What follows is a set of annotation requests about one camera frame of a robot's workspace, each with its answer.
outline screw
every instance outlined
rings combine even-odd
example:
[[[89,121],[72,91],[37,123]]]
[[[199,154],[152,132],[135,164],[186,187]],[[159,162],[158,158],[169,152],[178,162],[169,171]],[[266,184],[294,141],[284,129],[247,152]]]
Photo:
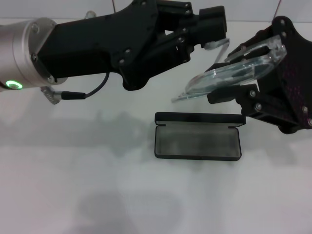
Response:
[[[256,95],[256,93],[255,93],[255,91],[254,91],[254,90],[251,90],[251,91],[249,92],[249,95],[250,95],[252,98],[254,98],[254,97],[255,97],[255,95]]]
[[[184,40],[184,38],[178,38],[177,41],[180,42],[180,43],[183,43],[185,40]]]
[[[308,108],[307,108],[306,106],[303,106],[303,107],[302,107],[302,111],[303,111],[303,113],[306,114],[306,113],[308,112]]]
[[[32,62],[37,62],[38,57],[35,53],[32,53],[30,58],[31,58]]]
[[[84,17],[85,19],[90,19],[96,17],[96,13],[94,11],[88,11],[86,16]]]
[[[125,63],[125,60],[122,58],[121,60],[119,60],[119,64],[123,65]]]
[[[255,106],[254,106],[255,110],[256,111],[260,111],[262,109],[262,105],[260,103],[257,103]]]
[[[48,80],[48,82],[49,82],[49,83],[51,83],[51,84],[52,84],[52,83],[54,83],[54,79],[53,79],[53,77],[48,77],[48,79],[47,79],[47,80]]]
[[[31,25],[31,29],[33,30],[34,33],[39,32],[39,26],[36,23],[33,23],[33,25]]]

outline case lid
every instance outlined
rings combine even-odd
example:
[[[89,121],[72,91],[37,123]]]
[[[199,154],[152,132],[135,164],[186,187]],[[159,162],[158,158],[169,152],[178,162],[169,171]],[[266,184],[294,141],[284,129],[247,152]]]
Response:
[[[239,132],[242,115],[155,114],[155,156],[167,159],[236,161],[241,157]]]

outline robotic arm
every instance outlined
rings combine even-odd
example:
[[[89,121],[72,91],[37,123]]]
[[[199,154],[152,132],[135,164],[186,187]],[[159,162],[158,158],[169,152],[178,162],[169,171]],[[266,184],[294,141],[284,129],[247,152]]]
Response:
[[[188,62],[195,45],[224,39],[226,31],[223,6],[194,15],[190,2],[165,0],[134,0],[112,15],[58,25],[40,18],[2,26],[0,89],[42,87],[55,104],[58,96],[86,96],[55,93],[49,86],[68,77],[115,72],[126,90],[138,90],[149,78]]]
[[[165,35],[165,30],[172,33]],[[226,32],[223,6],[194,15],[190,2],[165,0],[134,0],[118,13],[59,25],[40,18],[2,26],[0,91],[40,87],[57,104],[93,95],[110,72],[122,76],[126,90],[138,90],[149,78],[188,62],[195,45],[217,47]],[[243,115],[277,125],[284,133],[311,129],[310,50],[312,42],[298,34],[290,19],[277,17],[230,53],[227,62],[192,79],[186,98],[208,94],[211,104],[236,99]],[[255,61],[261,66],[255,67]],[[258,71],[259,90],[255,84],[240,85]],[[98,73],[106,77],[88,94],[51,88],[68,77]]]

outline white table surface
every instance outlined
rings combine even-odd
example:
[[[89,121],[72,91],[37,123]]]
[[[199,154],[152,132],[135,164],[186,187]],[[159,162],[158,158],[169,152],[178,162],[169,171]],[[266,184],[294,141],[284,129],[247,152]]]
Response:
[[[231,51],[268,23],[229,22]],[[311,24],[297,24],[312,40]],[[0,94],[0,227],[5,234],[312,233],[312,131],[284,135],[247,119],[238,162],[154,156],[155,112],[239,114],[234,101],[171,104],[217,51],[125,91],[51,105],[39,89]],[[60,90],[91,91],[103,74]]]

